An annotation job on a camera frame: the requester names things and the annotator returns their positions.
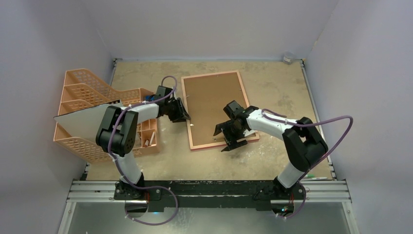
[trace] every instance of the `brown board surface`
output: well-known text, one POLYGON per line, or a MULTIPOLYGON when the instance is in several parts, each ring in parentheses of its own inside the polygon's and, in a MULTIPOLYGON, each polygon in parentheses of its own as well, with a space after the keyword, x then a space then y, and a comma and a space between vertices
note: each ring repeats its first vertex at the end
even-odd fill
MULTIPOLYGON (((238 71, 182 77, 184 104, 191 116, 188 124, 192 150, 225 145, 224 136, 213 137, 215 125, 229 120, 223 108, 232 100, 242 107, 249 106, 238 71)), ((258 134, 247 137, 258 140, 258 134)))

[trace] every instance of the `metal frame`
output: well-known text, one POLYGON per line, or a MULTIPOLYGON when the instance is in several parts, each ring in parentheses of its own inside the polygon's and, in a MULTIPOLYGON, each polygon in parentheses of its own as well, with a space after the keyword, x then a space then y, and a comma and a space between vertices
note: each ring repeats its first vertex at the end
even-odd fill
MULTIPOLYGON (((120 61, 123 61, 123 60, 116 59, 114 61, 112 80, 113 80, 114 72, 116 69, 116 64, 120 61)), ((300 65, 301 65, 302 73, 304 75, 305 83, 307 85, 308 93, 311 99, 311 104, 314 109, 316 120, 320 121, 317 108, 314 103, 313 94, 311 92, 311 89, 308 83, 304 63, 302 60, 300 60, 300 65)), ((322 127, 320 126, 319 129, 320 129, 321 136, 324 138, 322 127)), ((350 233, 359 234, 356 219, 354 217, 353 207, 351 204, 351 196, 348 190, 347 182, 336 180, 336 174, 335 174, 333 163, 331 161, 330 156, 328 156, 327 160, 328 160, 328 164, 330 167, 331 175, 334 180, 333 181, 320 181, 320 180, 302 181, 302 184, 308 191, 306 202, 318 202, 318 203, 340 202, 342 203, 350 233)), ((89 166, 90 165, 88 163, 85 168, 85 174, 87 174, 89 170, 89 166)), ((68 233, 70 224, 73 218, 73 213, 74 213, 77 203, 80 203, 80 202, 125 203, 125 201, 113 199, 113 195, 115 192, 115 185, 114 185, 115 183, 116 181, 73 181, 67 200, 66 200, 67 202, 66 208, 63 213, 63 218, 60 223, 58 234, 68 233)), ((132 203, 132 202, 146 204, 145 200, 128 201, 128 203, 132 203)), ((271 203, 286 203, 286 202, 288 201, 286 200, 285 201, 283 200, 272 200, 271 201, 271 203)))

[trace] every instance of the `wooden frame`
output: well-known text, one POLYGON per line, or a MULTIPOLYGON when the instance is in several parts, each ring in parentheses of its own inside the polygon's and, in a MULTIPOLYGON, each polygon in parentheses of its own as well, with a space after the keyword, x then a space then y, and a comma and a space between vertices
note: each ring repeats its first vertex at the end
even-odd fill
MULTIPOLYGON (((243 97, 244 97, 244 101, 245 101, 245 103, 246 103, 246 105, 247 105, 247 106, 245 106, 244 108, 248 107, 248 106, 249 106, 249 102, 248 102, 248 98, 247 98, 246 93, 245 93, 245 88, 244 88, 244 85, 243 85, 243 81, 242 81, 242 79, 241 79, 240 72, 237 71, 237 70, 235 70, 235 71, 228 71, 228 72, 217 72, 217 73, 208 73, 208 74, 202 74, 202 75, 182 77, 182 78, 181 78, 181 83, 182 83, 182 92, 183 92, 183 99, 184 99, 185 109, 186 109, 187 111, 190 111, 190 110, 188 109, 187 91, 186 91, 186 89, 185 89, 185 80, 186 80, 186 79, 195 79, 195 78, 202 78, 202 77, 214 76, 214 75, 217 75, 217 76, 218 76, 218 75, 226 75, 226 74, 232 74, 232 73, 236 73, 236 74, 237 74, 238 82, 239 82, 239 85, 240 85, 240 87, 241 87, 241 91, 242 91, 242 94, 243 94, 243 97)), ((226 143, 225 143, 224 141, 223 141, 223 142, 209 143, 209 144, 194 145, 194 143, 193 143, 193 138, 192 138, 192 131, 191 131, 191 122, 190 122, 190 120, 187 120, 187 129, 188 129, 188 137, 189 137, 189 146, 190 146, 190 149, 191 149, 192 151, 194 151, 194 150, 201 150, 201 149, 208 149, 208 148, 214 148, 214 147, 226 146, 226 143)), ((246 139, 248 142, 256 142, 256 141, 258 141, 258 140, 260 139, 260 136, 258 135, 258 132, 255 131, 255 136, 247 137, 247 138, 245 138, 245 139, 246 139)))

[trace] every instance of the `cable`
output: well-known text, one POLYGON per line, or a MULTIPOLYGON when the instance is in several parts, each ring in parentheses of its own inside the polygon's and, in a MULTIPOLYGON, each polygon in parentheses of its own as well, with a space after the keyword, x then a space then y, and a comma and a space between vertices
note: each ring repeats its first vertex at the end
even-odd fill
POLYGON ((128 110, 130 110, 130 109, 132 109, 132 108, 135 108, 135 107, 137 107, 137 106, 146 105, 146 104, 152 104, 152 103, 156 103, 156 102, 165 100, 165 99, 167 99, 168 97, 170 97, 170 96, 175 92, 176 86, 178 86, 178 80, 177 80, 174 76, 166 76, 166 77, 164 77, 164 78, 162 79, 161 85, 163 85, 164 80, 165 80, 166 78, 169 78, 169 77, 170 77, 170 78, 173 78, 173 79, 175 80, 175 86, 172 88, 172 91, 171 91, 168 95, 166 95, 165 97, 162 97, 162 98, 160 98, 160 99, 154 100, 154 101, 144 101, 144 102, 141 102, 141 103, 138 103, 138 104, 135 104, 135 105, 129 105, 128 107, 126 107, 126 108, 120 113, 119 117, 117 118, 117 120, 116 120, 116 122, 115 122, 115 125, 113 126, 113 131, 112 131, 111 137, 109 138, 109 144, 108 144, 108 152, 109 152, 109 155, 110 155, 110 156, 112 157, 112 159, 114 160, 115 165, 116 165, 116 168, 118 169, 120 175, 125 179, 125 181, 126 181, 129 185, 131 185, 132 187, 134 187, 134 188, 136 188, 136 189, 139 189, 139 190, 165 189, 166 191, 168 191, 168 192, 173 196, 173 198, 174 198, 174 200, 175 200, 175 211, 173 212, 172 216, 171 216, 169 219, 167 219, 167 220, 165 220, 165 221, 163 221, 163 222, 160 222, 160 223, 148 223, 148 222, 145 222, 145 221, 141 221, 141 220, 135 219, 135 218, 131 217, 131 216, 128 214, 127 210, 125 209, 125 213, 126 213, 126 217, 127 217, 127 218, 129 218, 129 219, 132 220, 132 221, 135 221, 135 222, 138 222, 138 223, 141 223, 141 224, 145 224, 145 225, 149 225, 149 226, 158 226, 158 225, 162 225, 162 224, 168 223, 169 221, 173 220, 173 218, 175 218, 175 216, 178 214, 178 199, 176 198, 176 195, 175 195, 170 189, 168 189, 168 188, 166 188, 166 187, 163 187, 163 186, 138 187, 138 186, 136 186, 134 183, 132 183, 132 181, 130 181, 130 180, 125 176, 125 174, 123 173, 123 171, 122 171, 122 169, 120 168, 119 163, 118 163, 118 161, 117 161, 116 155, 114 155, 113 152, 112 152, 112 142, 113 142, 113 137, 114 137, 114 135, 115 135, 115 133, 116 133, 116 129, 117 129, 119 123, 120 123, 120 120, 122 119, 123 115, 124 115, 128 110))
MULTIPOLYGON (((304 186, 301 184, 300 180, 303 179, 303 178, 305 177, 305 175, 308 174, 308 173, 310 172, 310 170, 312 170, 315 166, 317 166, 321 161, 323 161, 325 158, 327 158, 327 157, 337 148, 338 145, 340 145, 340 143, 343 141, 343 139, 344 139, 345 136, 348 134, 348 132, 350 131, 350 129, 351 129, 352 125, 353 125, 353 117, 351 117, 351 116, 340 116, 340 117, 328 119, 328 120, 325 120, 325 121, 320 121, 320 122, 318 122, 318 123, 298 124, 298 123, 293 123, 293 122, 290 122, 290 121, 283 121, 283 120, 280 120, 280 119, 271 118, 271 117, 267 116, 267 115, 265 114, 265 112, 269 112, 269 113, 271 113, 271 114, 273 114, 273 115, 275 115, 275 116, 278 116, 278 117, 287 117, 287 116, 283 116, 283 115, 277 114, 277 113, 275 113, 275 112, 273 112, 273 111, 271 111, 271 110, 268 110, 268 109, 262 109, 262 110, 261 110, 261 114, 262 114, 263 117, 266 118, 266 119, 269 119, 269 120, 272 120, 272 121, 275 121, 275 122, 278 122, 278 123, 290 124, 290 125, 293 125, 293 126, 296 126, 296 127, 300 127, 300 128, 315 127, 315 126, 323 125, 323 124, 326 124, 326 123, 332 123, 332 122, 335 122, 335 121, 338 121, 338 120, 342 120, 342 119, 345 119, 345 118, 348 118, 348 119, 350 120, 349 125, 347 126, 346 131, 344 131, 343 135, 340 137, 340 139, 338 139, 338 141, 334 144, 334 146, 333 146, 329 151, 327 151, 327 152, 320 158, 320 160, 317 161, 317 163, 315 163, 308 171, 306 171, 306 172, 298 179, 298 184, 301 185, 303 188, 304 188, 304 186)), ((296 214, 298 214, 298 212, 300 212, 301 209, 303 208, 303 206, 304 206, 304 204, 305 204, 305 200, 306 200, 306 198, 307 198, 307 191, 305 190, 305 188, 304 188, 303 190, 304 190, 304 198, 302 199, 301 205, 298 207, 298 209, 297 209, 294 213, 292 213, 290 216, 286 216, 285 218, 292 218, 293 216, 295 216, 296 214)))

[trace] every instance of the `plywood surface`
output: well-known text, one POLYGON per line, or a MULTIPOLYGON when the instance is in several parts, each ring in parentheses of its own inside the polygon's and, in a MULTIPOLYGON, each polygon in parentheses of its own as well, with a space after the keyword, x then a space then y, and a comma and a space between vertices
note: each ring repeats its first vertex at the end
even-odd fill
MULTIPOLYGON (((166 75, 178 78, 177 96, 182 97, 180 77, 238 70, 242 76, 249 104, 268 108, 289 118, 315 119, 301 67, 282 62, 119 62, 113 88, 156 90, 166 75)), ((165 80, 172 86, 172 79, 165 80)), ((191 151, 185 122, 158 119, 157 139, 161 152, 139 156, 138 165, 145 179, 273 179, 288 162, 284 143, 261 133, 260 140, 230 152, 222 148, 191 151)), ((331 177, 327 161, 312 171, 316 176, 331 177)), ((88 180, 118 180, 112 162, 90 167, 88 180)))
POLYGON ((223 134, 212 137, 215 125, 229 120, 223 108, 233 100, 244 108, 249 106, 239 72, 183 77, 181 82, 185 89, 185 106, 191 113, 191 120, 187 122, 191 147, 199 149, 225 145, 223 134))

